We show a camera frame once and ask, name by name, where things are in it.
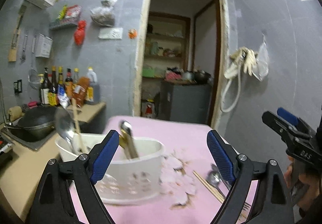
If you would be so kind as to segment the large clear oil bottle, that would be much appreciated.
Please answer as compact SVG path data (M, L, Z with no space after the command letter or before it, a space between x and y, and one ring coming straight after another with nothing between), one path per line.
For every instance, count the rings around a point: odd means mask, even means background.
M100 85L98 83L97 74L92 67L88 67L86 77L90 80L87 88L85 103L88 105L96 105L100 102Z

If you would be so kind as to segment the large steel spoon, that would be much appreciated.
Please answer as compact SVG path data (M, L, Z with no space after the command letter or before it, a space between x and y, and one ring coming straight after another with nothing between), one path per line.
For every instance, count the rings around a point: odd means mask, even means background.
M76 154L73 146L74 123L66 109L58 108L55 112L55 128L60 137L62 137L69 145L71 151Z

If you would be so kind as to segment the wooden chopstick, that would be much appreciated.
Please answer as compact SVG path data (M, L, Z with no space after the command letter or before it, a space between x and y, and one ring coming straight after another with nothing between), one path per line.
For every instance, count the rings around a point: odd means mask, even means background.
M225 197L223 195L220 194L220 192L214 188L213 186L211 186L199 173L197 173L196 171L193 171L193 174L195 175L195 177L201 182L201 184L204 185L205 188L207 188L210 193L221 203L223 204L225 201Z

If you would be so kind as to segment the wooden spatula in holder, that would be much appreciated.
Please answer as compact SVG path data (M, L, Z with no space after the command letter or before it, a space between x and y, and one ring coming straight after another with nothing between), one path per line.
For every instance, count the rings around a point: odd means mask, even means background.
M77 133L77 135L79 137L81 151L82 151L82 153L87 153L88 152L87 148L86 148L86 146L84 145L84 143L82 141L80 126L79 126L79 121L78 121L78 116L77 116L76 100L74 98L71 99L71 104L72 104L72 108L73 108L75 130L76 130L76 133Z

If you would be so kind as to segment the clear plastic bag on hook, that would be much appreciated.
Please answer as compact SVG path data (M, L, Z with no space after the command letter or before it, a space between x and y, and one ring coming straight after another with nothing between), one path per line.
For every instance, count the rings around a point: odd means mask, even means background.
M269 55L266 44L266 36L262 35L262 43L259 47L258 54L256 56L256 66L253 70L253 75L259 81L263 81L269 72Z

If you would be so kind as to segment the white wall socket strip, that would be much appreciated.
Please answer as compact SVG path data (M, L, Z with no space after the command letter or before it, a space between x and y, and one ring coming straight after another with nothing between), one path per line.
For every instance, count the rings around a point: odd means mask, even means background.
M99 31L100 40L122 40L123 28L105 27Z

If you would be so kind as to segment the white gloves on hook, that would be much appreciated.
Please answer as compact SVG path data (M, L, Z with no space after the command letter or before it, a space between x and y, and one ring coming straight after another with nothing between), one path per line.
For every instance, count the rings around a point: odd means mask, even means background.
M230 58L237 66L243 68L244 73L248 73L249 76L252 76L253 70L257 66L257 55L257 51L253 51L247 47L240 47L230 55Z

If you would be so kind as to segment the dark soy sauce bottle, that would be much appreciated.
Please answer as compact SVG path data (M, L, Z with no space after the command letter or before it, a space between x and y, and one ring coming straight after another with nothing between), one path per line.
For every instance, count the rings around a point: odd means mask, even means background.
M48 98L48 94L49 94L49 90L51 87L51 82L49 80L49 76L48 76L48 68L44 68L44 78L43 78L43 82L41 83L41 88L40 88L40 92L41 92L41 102L44 105L49 105L50 104L50 100Z

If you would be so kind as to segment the grey cabinet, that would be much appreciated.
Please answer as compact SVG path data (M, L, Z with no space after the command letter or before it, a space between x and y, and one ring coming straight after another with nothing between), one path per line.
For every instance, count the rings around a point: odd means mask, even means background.
M211 90L210 85L179 85L163 81L158 119L206 124Z

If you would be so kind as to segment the black wok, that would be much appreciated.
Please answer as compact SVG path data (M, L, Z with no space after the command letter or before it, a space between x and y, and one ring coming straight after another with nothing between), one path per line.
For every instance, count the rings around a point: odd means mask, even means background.
M43 140L55 129L57 107L37 106L29 109L16 124L7 122L4 128L19 132L19 138L27 142Z

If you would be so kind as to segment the wall spice rack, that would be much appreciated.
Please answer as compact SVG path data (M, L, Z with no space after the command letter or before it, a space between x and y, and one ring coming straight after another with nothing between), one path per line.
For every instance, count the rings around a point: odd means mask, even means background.
M57 18L49 24L49 30L76 27L80 21L81 11L82 6L80 5L64 5Z

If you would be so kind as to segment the red plastic bag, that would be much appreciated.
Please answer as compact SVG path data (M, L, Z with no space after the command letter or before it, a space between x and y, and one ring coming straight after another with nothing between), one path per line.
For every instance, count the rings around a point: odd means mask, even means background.
M86 25L85 20L80 20L77 24L77 29L74 32L74 41L77 46L81 46L84 42Z

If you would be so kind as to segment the wooden pantry shelf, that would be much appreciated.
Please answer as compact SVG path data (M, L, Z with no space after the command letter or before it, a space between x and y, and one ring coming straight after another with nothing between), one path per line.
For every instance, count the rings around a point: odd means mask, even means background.
M145 40L141 83L142 117L154 118L158 107L161 82L173 79L175 69L188 66L190 18L161 12L150 12Z

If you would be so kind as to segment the grey hanging plastic bag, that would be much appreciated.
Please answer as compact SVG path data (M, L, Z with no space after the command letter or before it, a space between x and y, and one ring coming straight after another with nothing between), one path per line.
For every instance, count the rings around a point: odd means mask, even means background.
M117 0L102 0L101 6L91 9L91 19L101 27L113 27L115 25L114 6Z

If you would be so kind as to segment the orange snack packet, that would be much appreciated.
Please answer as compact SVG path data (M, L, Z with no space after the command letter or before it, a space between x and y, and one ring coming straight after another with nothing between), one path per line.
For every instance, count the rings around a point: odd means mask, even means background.
M79 78L73 91L73 99L75 99L77 107L81 108L84 105L89 85L90 79L88 77Z

